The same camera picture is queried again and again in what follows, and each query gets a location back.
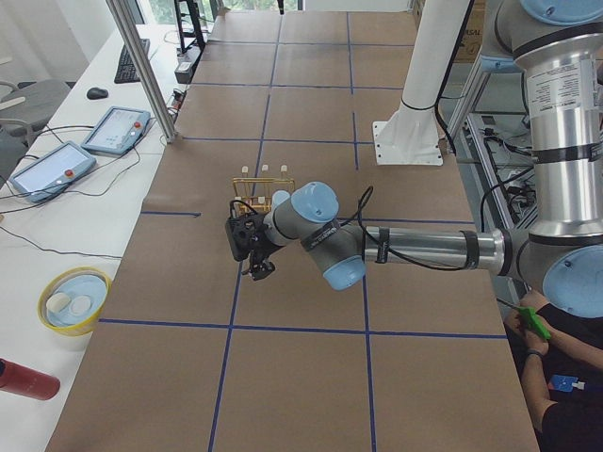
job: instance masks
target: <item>red cylinder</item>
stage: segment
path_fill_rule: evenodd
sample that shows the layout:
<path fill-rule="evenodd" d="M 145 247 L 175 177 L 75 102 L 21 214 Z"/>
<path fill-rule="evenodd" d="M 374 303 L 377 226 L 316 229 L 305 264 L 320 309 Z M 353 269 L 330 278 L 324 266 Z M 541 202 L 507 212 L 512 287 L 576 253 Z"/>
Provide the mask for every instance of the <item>red cylinder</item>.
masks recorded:
<path fill-rule="evenodd" d="M 58 392 L 58 388 L 60 381 L 57 377 L 0 359 L 1 391 L 48 400 Z"/>

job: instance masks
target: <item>white desk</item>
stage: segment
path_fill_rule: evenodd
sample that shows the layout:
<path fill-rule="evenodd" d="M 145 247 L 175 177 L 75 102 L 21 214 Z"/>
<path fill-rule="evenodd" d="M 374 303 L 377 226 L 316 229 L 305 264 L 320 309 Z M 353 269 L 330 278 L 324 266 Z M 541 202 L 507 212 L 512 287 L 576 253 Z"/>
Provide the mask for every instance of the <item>white desk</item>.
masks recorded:
<path fill-rule="evenodd" d="M 140 29 L 143 38 L 151 38 L 149 57 L 166 102 L 174 88 L 183 88 L 173 74 L 177 64 L 175 45 L 164 41 L 164 37 L 175 40 L 177 34 L 169 33 L 174 28 L 145 25 Z M 121 49 L 122 37 L 116 31 L 52 118 L 50 127 L 94 125 L 112 105 L 151 111 L 141 83 L 113 83 Z M 108 98 L 88 100 L 86 92 L 91 87 L 108 89 Z M 61 139 L 78 143 L 87 133 L 57 131 Z M 161 136 L 161 129 L 155 124 L 137 146 L 140 162 L 120 176 L 104 196 L 91 198 L 66 193 L 43 206 L 7 214 L 1 225 L 45 248 L 121 256 L 163 154 L 165 139 Z M 29 153 L 44 155 L 58 144 L 56 137 L 44 134 Z M 79 181 L 73 189 L 100 193 L 116 174 L 137 159 L 137 154 L 131 152 Z M 113 159 L 99 156 L 97 160 L 100 166 Z M 25 160 L 19 168 L 30 162 Z M 9 194 L 6 187 L 0 190 L 0 197 Z M 25 200 L 0 200 L 0 211 L 30 205 Z M 43 252 L 3 231 L 0 231 L 0 261 L 0 357 L 54 375 L 61 381 L 60 391 L 48 401 L 0 392 L 0 450 L 41 452 L 55 428 L 90 334 L 70 338 L 47 330 L 36 312 L 40 293 L 58 274 L 76 266 L 95 266 L 113 278 L 120 261 Z"/>

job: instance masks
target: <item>wristband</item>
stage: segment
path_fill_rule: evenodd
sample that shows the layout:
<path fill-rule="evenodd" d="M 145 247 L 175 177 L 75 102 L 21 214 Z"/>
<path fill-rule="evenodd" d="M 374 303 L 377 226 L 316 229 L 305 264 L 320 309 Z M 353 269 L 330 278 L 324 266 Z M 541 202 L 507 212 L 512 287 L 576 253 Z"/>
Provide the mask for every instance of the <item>wristband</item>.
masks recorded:
<path fill-rule="evenodd" d="M 538 356 L 541 360 L 545 357 L 545 355 L 543 355 L 540 351 L 538 350 L 534 350 L 533 348 L 528 348 L 526 350 L 526 358 L 529 357 L 529 355 L 536 355 Z"/>

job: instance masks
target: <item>person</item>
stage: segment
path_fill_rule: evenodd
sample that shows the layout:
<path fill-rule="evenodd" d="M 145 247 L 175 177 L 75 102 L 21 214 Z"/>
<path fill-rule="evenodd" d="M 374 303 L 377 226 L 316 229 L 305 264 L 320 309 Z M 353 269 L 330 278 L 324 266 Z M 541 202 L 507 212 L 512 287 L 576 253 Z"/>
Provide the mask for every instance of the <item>person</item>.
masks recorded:
<path fill-rule="evenodd" d="M 515 310 L 505 319 L 541 451 L 603 451 L 603 319 L 570 315 L 534 290 L 520 304 L 534 308 L 551 335 L 524 329 Z M 578 378 L 584 389 L 555 389 L 555 375 Z"/>

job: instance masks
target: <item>gray chair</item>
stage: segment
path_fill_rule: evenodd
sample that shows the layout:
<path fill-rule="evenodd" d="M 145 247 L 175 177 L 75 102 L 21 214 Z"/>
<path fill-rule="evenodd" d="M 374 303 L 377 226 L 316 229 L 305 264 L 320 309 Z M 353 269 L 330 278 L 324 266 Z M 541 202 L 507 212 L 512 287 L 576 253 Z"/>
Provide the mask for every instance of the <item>gray chair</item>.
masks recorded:
<path fill-rule="evenodd" d="M 1 80 L 0 85 L 11 90 L 0 98 L 0 127 L 27 146 L 31 146 L 70 91 L 65 82 L 55 79 L 42 80 L 21 89 Z"/>

